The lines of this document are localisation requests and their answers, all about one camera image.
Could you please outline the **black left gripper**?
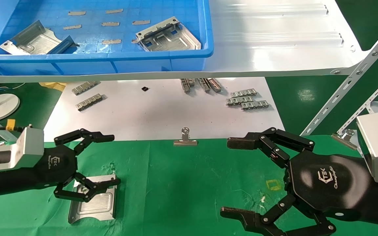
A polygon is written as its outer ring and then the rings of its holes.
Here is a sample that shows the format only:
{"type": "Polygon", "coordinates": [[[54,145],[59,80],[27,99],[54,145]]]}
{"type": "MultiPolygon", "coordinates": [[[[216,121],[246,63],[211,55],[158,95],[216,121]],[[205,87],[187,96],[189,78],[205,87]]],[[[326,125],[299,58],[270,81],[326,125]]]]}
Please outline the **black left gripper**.
{"type": "Polygon", "coordinates": [[[56,147],[45,148],[40,159],[40,189],[56,187],[56,198],[88,203],[97,194],[106,193],[108,188],[119,185],[121,179],[111,178],[96,183],[81,173],[76,173],[77,155],[91,143],[112,142],[114,139],[114,135],[103,135],[100,131],[91,132],[83,128],[54,138],[56,147]],[[78,139],[82,140],[74,149],[64,146],[78,139]],[[85,194],[63,190],[73,178],[87,188],[85,194]]]}

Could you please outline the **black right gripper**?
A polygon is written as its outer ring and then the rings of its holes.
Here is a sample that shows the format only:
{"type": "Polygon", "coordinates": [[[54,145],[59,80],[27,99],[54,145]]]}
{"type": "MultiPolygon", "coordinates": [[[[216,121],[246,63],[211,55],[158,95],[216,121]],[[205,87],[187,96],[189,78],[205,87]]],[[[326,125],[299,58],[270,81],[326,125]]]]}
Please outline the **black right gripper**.
{"type": "Polygon", "coordinates": [[[263,236],[330,236],[336,227],[326,217],[361,220],[363,201],[374,182],[363,159],[342,154],[302,152],[291,158],[287,176],[290,194],[264,215],[222,207],[220,216],[238,220],[245,231],[263,236]],[[316,225],[289,231],[279,229],[275,221],[294,205],[306,216],[312,216],[316,225]]]}

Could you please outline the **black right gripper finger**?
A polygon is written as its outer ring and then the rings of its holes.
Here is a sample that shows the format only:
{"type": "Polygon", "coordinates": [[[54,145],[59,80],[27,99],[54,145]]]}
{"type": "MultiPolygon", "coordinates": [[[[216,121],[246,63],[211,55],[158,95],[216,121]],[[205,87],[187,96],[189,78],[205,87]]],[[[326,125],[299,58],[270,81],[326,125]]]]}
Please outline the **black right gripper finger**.
{"type": "Polygon", "coordinates": [[[261,150],[280,168],[288,168],[290,156],[279,146],[303,152],[313,151],[315,143],[304,137],[271,127],[263,132],[248,132],[245,137],[227,139],[229,149],[261,150]]]}

